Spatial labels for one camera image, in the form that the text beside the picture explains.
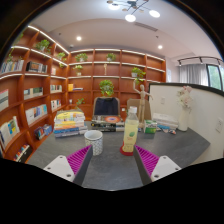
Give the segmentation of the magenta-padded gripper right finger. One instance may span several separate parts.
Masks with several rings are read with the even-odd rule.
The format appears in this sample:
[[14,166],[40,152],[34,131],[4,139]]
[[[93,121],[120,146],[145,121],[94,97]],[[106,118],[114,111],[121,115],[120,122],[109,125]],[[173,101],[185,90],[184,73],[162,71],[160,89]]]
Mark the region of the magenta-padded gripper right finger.
[[137,145],[134,146],[133,155],[144,185],[180,170],[180,167],[168,156],[159,157]]

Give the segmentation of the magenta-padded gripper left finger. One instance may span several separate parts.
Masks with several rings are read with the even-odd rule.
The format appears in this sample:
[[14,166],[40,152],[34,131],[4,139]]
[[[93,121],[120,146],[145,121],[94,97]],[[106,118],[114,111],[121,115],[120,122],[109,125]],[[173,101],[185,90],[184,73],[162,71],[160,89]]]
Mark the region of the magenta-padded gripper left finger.
[[93,147],[88,145],[69,156],[59,155],[44,170],[81,186],[92,156]]

